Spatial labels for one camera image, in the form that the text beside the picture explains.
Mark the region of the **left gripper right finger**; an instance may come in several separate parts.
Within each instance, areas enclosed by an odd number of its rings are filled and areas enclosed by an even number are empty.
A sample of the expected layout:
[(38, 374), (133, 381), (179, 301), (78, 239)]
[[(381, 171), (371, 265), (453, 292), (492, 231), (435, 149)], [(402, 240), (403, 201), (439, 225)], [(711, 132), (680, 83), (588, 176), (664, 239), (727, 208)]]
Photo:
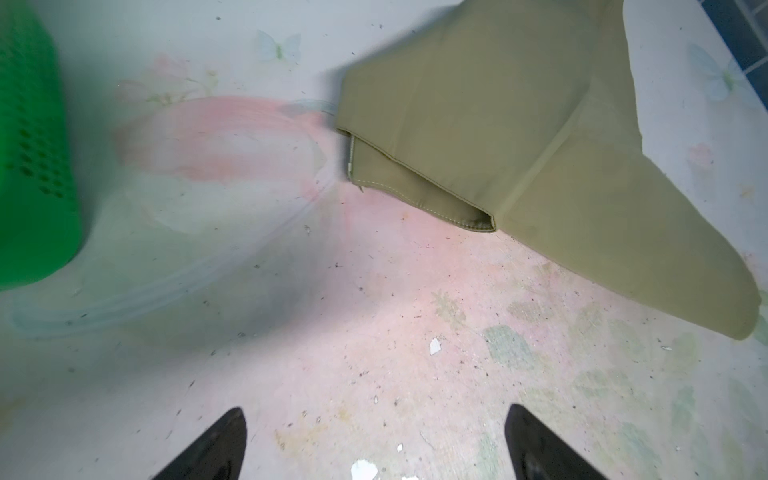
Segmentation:
[(607, 479), (521, 404), (510, 406), (504, 434), (517, 480)]

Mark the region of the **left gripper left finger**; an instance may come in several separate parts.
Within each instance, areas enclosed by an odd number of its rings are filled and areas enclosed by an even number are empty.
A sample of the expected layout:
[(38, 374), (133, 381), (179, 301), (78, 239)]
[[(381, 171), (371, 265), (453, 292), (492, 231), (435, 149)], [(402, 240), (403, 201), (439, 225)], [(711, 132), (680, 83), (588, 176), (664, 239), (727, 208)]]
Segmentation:
[(237, 480), (247, 447), (243, 410), (223, 414), (181, 454), (154, 476), (155, 480)]

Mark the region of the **olive green skirt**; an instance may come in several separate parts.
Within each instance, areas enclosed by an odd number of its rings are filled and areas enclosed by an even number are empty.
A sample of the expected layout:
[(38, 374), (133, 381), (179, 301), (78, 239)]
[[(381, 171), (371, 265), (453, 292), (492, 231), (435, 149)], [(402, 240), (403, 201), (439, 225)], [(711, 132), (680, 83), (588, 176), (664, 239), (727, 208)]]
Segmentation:
[(619, 1), (465, 1), (346, 72), (350, 180), (727, 337), (742, 257), (642, 150)]

